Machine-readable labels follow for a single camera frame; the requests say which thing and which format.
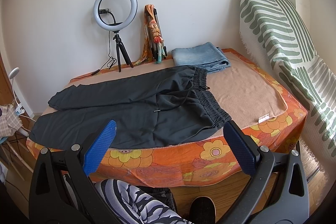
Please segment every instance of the black shoe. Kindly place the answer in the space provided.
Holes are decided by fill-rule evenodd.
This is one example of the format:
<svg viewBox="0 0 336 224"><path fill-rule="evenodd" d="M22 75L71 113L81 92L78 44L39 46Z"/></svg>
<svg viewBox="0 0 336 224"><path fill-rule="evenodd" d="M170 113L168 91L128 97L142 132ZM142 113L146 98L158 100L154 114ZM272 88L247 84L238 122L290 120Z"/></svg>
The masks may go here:
<svg viewBox="0 0 336 224"><path fill-rule="evenodd" d="M190 206L189 221L195 224L215 224L216 208L212 199L207 196L196 198Z"/></svg>
<svg viewBox="0 0 336 224"><path fill-rule="evenodd" d="M169 188L152 188L147 186L136 186L145 193L151 195L153 198L162 202L164 205L171 208L175 213L177 213L177 206L173 196L173 193Z"/></svg>

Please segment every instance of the black sweatpants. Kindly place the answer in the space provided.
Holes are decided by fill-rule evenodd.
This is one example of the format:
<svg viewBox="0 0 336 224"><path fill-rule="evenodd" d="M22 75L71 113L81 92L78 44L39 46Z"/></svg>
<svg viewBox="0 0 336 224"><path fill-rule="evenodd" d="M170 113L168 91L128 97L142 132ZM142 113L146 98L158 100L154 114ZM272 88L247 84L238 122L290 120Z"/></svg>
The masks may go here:
<svg viewBox="0 0 336 224"><path fill-rule="evenodd" d="M205 69L178 66L92 85L70 86L53 96L57 112L41 116L29 138L68 149L106 120L117 123L111 148L141 149L208 138L231 117L207 91Z"/></svg>

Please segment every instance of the person's leg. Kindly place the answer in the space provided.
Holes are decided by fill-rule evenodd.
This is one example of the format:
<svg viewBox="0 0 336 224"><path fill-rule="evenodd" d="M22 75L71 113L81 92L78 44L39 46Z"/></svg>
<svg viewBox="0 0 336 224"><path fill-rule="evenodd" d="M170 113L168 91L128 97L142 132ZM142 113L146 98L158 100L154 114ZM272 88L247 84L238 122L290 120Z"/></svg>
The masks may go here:
<svg viewBox="0 0 336 224"><path fill-rule="evenodd" d="M215 224L216 208L212 199L207 196L196 198L190 206L189 220L195 224Z"/></svg>
<svg viewBox="0 0 336 224"><path fill-rule="evenodd" d="M123 223L191 224L162 202L121 180L103 180L95 187Z"/></svg>

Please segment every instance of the tripod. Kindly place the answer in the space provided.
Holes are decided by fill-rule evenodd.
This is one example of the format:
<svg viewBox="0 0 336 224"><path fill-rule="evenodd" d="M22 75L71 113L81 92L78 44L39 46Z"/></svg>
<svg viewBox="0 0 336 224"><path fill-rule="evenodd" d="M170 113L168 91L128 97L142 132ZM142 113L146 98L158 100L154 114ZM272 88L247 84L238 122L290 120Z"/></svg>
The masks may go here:
<svg viewBox="0 0 336 224"><path fill-rule="evenodd" d="M116 43L119 72L121 72L120 52L119 52L119 50L121 51L121 54L123 55L126 64L130 65L130 67L133 68L133 64L132 64L132 62L131 62L128 54L127 54L127 51L125 49L125 46L124 46L123 42L121 41L121 38L120 38L120 36L118 34L119 31L114 31L114 33L115 33L115 36L113 37L113 40L115 40L115 43Z"/></svg>

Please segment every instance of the ring light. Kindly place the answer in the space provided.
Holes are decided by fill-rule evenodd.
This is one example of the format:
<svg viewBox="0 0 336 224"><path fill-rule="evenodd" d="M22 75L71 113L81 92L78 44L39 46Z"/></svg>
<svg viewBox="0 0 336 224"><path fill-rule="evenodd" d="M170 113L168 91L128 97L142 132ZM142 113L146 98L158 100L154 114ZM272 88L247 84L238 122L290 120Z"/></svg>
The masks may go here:
<svg viewBox="0 0 336 224"><path fill-rule="evenodd" d="M126 18L126 20L118 25L115 24L106 24L105 22L103 22L103 20L100 17L99 14L99 8L100 8L100 3L102 0L96 0L93 6L93 15L95 20L97 21L97 24L102 27L105 30L108 31L120 31L121 29L127 27L134 19L136 13L137 13L137 9L138 9L138 2L137 0L130 0L131 1L131 10L129 12L128 17Z"/></svg>

